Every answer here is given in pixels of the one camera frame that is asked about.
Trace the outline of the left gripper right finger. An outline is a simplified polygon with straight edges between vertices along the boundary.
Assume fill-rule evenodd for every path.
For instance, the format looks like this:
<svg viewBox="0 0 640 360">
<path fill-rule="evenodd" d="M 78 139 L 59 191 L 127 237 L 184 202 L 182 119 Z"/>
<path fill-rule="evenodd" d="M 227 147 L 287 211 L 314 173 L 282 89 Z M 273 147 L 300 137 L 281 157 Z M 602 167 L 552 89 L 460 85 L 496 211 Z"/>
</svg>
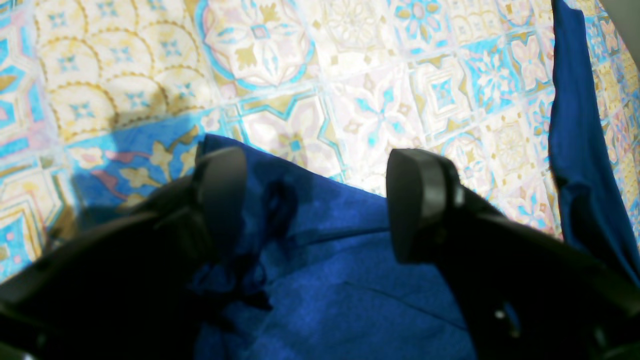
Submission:
<svg viewBox="0 0 640 360">
<path fill-rule="evenodd" d="M 397 261 L 439 270 L 480 360 L 639 358 L 639 289 L 509 219 L 448 158 L 393 149 L 386 199 Z"/>
</svg>

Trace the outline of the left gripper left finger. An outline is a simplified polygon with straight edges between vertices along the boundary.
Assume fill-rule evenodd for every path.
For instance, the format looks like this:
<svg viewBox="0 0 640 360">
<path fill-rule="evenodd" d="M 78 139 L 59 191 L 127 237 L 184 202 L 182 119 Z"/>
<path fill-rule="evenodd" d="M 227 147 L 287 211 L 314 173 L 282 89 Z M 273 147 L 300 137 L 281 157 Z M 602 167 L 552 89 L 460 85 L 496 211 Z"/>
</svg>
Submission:
<svg viewBox="0 0 640 360">
<path fill-rule="evenodd" d="M 79 235 L 1 285 L 3 360 L 191 360 L 191 289 L 242 227 L 247 181 L 237 146 L 132 212 Z"/>
</svg>

